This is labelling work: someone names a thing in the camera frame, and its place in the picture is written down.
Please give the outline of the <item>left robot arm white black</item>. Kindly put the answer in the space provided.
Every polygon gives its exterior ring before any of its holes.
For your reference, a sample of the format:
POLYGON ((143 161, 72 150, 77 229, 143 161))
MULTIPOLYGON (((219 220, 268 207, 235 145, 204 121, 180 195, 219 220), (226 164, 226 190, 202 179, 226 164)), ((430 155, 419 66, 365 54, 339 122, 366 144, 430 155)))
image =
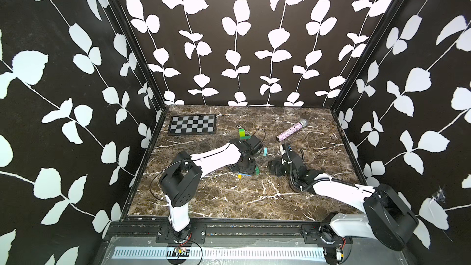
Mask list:
POLYGON ((169 223, 176 233, 190 225, 188 203, 196 194, 200 180, 207 174, 228 167, 233 172, 253 175, 253 158, 262 149, 256 136, 248 140, 231 139, 225 145, 208 152, 177 154, 159 179, 159 185, 169 203, 169 223))

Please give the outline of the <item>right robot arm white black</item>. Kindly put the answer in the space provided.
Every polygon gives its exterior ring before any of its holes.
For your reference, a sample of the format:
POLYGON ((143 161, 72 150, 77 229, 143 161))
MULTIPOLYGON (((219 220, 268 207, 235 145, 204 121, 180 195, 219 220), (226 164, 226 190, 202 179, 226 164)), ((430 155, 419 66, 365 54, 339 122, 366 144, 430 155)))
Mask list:
POLYGON ((336 213, 326 222, 327 232, 338 237, 376 239, 391 250, 406 247, 419 221, 390 186, 367 186, 335 179, 307 169, 302 158, 288 151, 268 163, 270 174, 287 176, 296 191, 335 199, 356 208, 360 214, 336 213))

